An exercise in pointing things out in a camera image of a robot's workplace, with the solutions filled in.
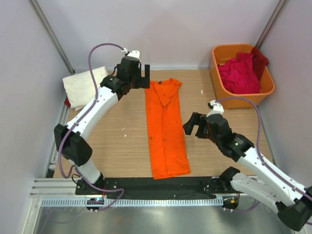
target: orange bin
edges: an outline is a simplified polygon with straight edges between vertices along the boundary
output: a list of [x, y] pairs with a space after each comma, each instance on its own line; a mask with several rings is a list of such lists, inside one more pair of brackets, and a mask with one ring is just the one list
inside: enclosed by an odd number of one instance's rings
[[[224, 65], [226, 61], [230, 60], [231, 58], [236, 58], [238, 52], [250, 53], [253, 47], [253, 45], [249, 44], [233, 44], [220, 45], [213, 49], [213, 59], [210, 66], [210, 75], [214, 85], [216, 99], [226, 97], [244, 97], [258, 105], [267, 95], [274, 91], [275, 85], [267, 67], [265, 67], [260, 81], [259, 94], [233, 94], [227, 91], [222, 84], [217, 65]], [[252, 107], [251, 104], [240, 99], [225, 100], [222, 101], [221, 104], [225, 109]]]

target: folded orange clothing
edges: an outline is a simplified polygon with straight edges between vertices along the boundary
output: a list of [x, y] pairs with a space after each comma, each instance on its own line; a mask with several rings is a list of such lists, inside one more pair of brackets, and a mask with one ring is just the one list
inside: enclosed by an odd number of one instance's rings
[[145, 89], [146, 117], [151, 166], [154, 179], [191, 172], [180, 114], [176, 79], [156, 82]]

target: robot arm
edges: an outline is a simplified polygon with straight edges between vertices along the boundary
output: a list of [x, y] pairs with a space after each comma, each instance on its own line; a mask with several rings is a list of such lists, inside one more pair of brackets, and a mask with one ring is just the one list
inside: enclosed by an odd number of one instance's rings
[[[150, 87], [150, 65], [145, 65], [145, 77], [142, 77], [139, 56], [139, 51], [132, 51], [124, 56], [121, 63], [117, 65], [116, 76], [108, 75], [101, 82], [96, 103], [94, 99], [90, 100], [65, 126], [58, 124], [54, 128], [55, 142], [59, 151], [65, 134], [75, 125], [65, 140], [61, 153], [78, 168], [84, 178], [99, 188], [103, 188], [104, 176], [95, 167], [91, 159], [92, 149], [86, 140], [103, 115], [124, 95], [127, 95], [130, 89]], [[77, 124], [77, 120], [82, 116], [84, 116], [83, 120]]]
[[228, 168], [220, 179], [230, 184], [236, 191], [246, 193], [277, 213], [280, 220], [295, 231], [301, 230], [312, 216], [312, 187], [294, 181], [274, 164], [268, 161], [254, 144], [241, 134], [233, 133], [220, 103], [211, 101], [212, 109], [207, 115], [193, 113], [183, 125], [185, 134], [190, 135], [194, 125], [198, 125], [196, 136], [210, 139], [223, 155], [241, 163], [262, 180], [250, 178], [238, 169]]

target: wooden table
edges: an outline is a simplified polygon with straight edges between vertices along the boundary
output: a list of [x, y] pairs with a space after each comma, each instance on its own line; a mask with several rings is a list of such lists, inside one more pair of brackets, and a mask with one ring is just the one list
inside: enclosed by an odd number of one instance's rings
[[[161, 81], [176, 78], [183, 84], [179, 90], [182, 122], [186, 123], [192, 112], [208, 113], [207, 103], [215, 99], [209, 70], [151, 71], [151, 80]], [[71, 110], [68, 120], [77, 112]], [[243, 134], [256, 142], [258, 118], [254, 109], [225, 110], [233, 132]], [[232, 159], [225, 157], [207, 139], [185, 136], [191, 173], [185, 176], [218, 176], [230, 166], [247, 175], [253, 172]], [[92, 160], [105, 177], [152, 177], [147, 124], [145, 94], [143, 89], [131, 90], [119, 103], [113, 106], [98, 122], [90, 134], [88, 143], [93, 149]], [[270, 149], [262, 131], [260, 150], [272, 160]], [[67, 172], [70, 163], [63, 159]], [[56, 168], [54, 178], [60, 178]]]

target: metal pole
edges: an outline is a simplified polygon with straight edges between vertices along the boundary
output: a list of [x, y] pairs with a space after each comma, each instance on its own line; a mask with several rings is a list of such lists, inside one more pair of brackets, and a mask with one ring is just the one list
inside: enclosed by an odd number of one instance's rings
[[39, 17], [39, 20], [41, 21], [44, 29], [46, 30], [46, 32], [48, 33], [48, 36], [50, 37], [52, 43], [54, 44], [56, 50], [58, 51], [59, 55], [61, 56], [61, 58], [63, 59], [68, 71], [71, 74], [74, 74], [75, 71], [72, 67], [72, 65], [70, 64], [62, 46], [59, 43], [59, 40], [57, 39], [55, 33], [53, 32], [51, 25], [49, 24], [47, 18], [45, 17], [41, 7], [39, 6], [37, 0], [28, 0], [31, 4], [31, 6], [33, 7], [35, 13], [37, 14], [37, 16]]
[[276, 20], [282, 13], [283, 9], [285, 8], [286, 4], [288, 3], [289, 0], [280, 0], [274, 9], [267, 25], [265, 26], [263, 32], [261, 33], [261, 36], [256, 44], [256, 47], [260, 48], [264, 42], [264, 40], [267, 38], [269, 32], [272, 30]]

